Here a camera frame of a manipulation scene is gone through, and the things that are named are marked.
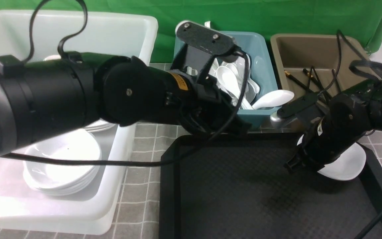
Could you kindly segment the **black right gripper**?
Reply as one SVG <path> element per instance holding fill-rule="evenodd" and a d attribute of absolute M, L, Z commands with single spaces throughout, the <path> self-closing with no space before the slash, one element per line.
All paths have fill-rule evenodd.
<path fill-rule="evenodd" d="M 284 164 L 289 173 L 317 172 L 335 162 L 360 138 L 360 127 L 350 120 L 323 118 L 303 135 L 294 156 Z"/>

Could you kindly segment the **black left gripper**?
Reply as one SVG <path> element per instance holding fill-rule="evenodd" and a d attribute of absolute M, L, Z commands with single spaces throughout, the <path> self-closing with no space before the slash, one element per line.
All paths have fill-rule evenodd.
<path fill-rule="evenodd" d="M 238 116 L 232 97 L 217 86 L 215 77 L 208 75 L 199 84 L 196 76 L 169 71 L 164 83 L 164 114 L 189 133 L 209 136 L 221 130 L 243 136 L 250 130 L 251 124 Z"/>

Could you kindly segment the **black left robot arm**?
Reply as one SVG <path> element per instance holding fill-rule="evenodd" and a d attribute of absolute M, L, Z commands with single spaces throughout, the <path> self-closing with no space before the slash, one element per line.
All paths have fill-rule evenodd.
<path fill-rule="evenodd" d="M 251 127 L 214 77 L 197 83 L 136 56 L 71 53 L 70 59 L 26 64 L 0 56 L 0 156 L 99 119 L 120 127 L 177 124 L 200 137 L 218 131 L 242 136 Z"/>

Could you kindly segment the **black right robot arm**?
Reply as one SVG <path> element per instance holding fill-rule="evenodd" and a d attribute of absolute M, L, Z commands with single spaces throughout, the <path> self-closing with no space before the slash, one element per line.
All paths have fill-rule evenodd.
<path fill-rule="evenodd" d="M 371 130 L 382 131 L 382 82 L 365 80 L 335 95 L 325 115 L 309 123 L 285 168 L 317 172 Z"/>

